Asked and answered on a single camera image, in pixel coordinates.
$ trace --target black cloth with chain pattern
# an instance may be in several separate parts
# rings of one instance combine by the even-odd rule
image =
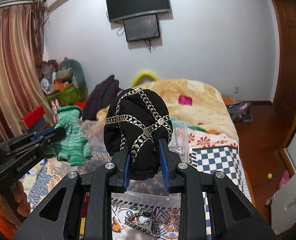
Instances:
[[[127,145],[133,161],[131,179],[145,180],[158,173],[158,140],[165,138],[169,143],[171,134],[166,104],[149,89],[126,89],[109,107],[104,143],[110,156]]]

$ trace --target hand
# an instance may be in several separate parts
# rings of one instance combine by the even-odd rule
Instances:
[[[28,200],[27,200],[27,194],[23,190],[22,183],[20,181],[17,181],[15,184],[15,187],[11,187],[11,191],[13,193],[14,199],[16,200],[17,203],[19,203],[17,207],[18,214],[24,217],[27,217],[30,214],[30,204],[28,203]],[[0,216],[4,220],[14,224],[14,222],[11,221],[10,215],[7,214],[5,208],[3,207],[1,194],[0,194]]]

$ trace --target yellow fleece blanket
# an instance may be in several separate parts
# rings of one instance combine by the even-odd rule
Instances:
[[[211,85],[187,80],[168,79],[142,84],[139,87],[155,91],[165,101],[170,117],[199,126],[208,133],[225,133],[239,141],[220,92]],[[192,98],[192,106],[178,103],[179,96]],[[97,113],[98,120],[105,120],[108,108]]]

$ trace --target dark purple garment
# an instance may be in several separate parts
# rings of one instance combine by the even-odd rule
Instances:
[[[111,75],[105,81],[96,85],[86,101],[82,120],[96,121],[97,112],[109,106],[116,98],[119,90],[119,80],[116,80],[114,75]]]

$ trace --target checkered cloth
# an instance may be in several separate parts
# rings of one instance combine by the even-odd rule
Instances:
[[[214,174],[216,171],[223,171],[238,188],[245,194],[244,187],[247,188],[245,182],[244,170],[239,159],[238,148],[231,146],[209,147],[192,149],[191,165],[198,171]],[[249,191],[245,194],[250,199]],[[207,240],[211,240],[211,227],[208,199],[206,193],[203,192],[205,215],[206,215],[206,232]]]

